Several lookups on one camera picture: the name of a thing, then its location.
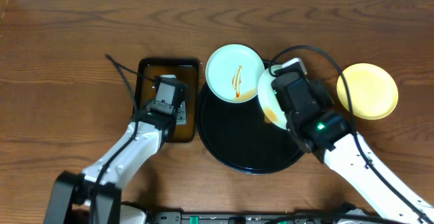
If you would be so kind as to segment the pale green plate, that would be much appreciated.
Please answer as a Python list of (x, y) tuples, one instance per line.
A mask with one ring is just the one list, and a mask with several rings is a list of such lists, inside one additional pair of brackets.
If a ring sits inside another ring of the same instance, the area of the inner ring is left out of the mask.
[(257, 97), (264, 112), (265, 121), (286, 130), (287, 119), (285, 113), (281, 110), (274, 89), (271, 86), (274, 79), (269, 73), (269, 68), (267, 68), (258, 81)]

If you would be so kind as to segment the yellow plate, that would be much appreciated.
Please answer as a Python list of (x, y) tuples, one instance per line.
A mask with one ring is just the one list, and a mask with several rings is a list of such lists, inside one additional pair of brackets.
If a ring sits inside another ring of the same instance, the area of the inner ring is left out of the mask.
[(399, 99), (394, 79), (384, 69), (369, 63), (347, 67), (338, 78), (336, 91), (343, 107), (352, 107), (354, 115), (362, 119), (390, 115)]

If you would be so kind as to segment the light blue plate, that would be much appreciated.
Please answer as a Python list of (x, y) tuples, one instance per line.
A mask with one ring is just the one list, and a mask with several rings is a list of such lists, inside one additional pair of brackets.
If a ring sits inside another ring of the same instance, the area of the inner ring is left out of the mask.
[(229, 44), (218, 48), (209, 57), (205, 79), (220, 100), (243, 103), (256, 97), (263, 72), (263, 61), (253, 49)]

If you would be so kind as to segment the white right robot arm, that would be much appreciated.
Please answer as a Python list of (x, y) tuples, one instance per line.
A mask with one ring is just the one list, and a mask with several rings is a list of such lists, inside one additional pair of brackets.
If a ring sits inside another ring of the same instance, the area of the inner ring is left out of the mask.
[(402, 223), (432, 223), (433, 206), (425, 204), (369, 148), (339, 112), (320, 81), (302, 71), (269, 70), (269, 84), (286, 118), (290, 137), (350, 183), (385, 219)]

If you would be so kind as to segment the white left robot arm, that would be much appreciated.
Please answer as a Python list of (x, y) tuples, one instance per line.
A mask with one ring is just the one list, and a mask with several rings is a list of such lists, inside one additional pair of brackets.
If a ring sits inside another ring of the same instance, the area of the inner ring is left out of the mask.
[(72, 206), (90, 203), (90, 223), (120, 223), (121, 192), (138, 169), (174, 132), (185, 86), (161, 83), (157, 96), (135, 112), (125, 134), (81, 173), (62, 172), (54, 182), (44, 223), (66, 223)]

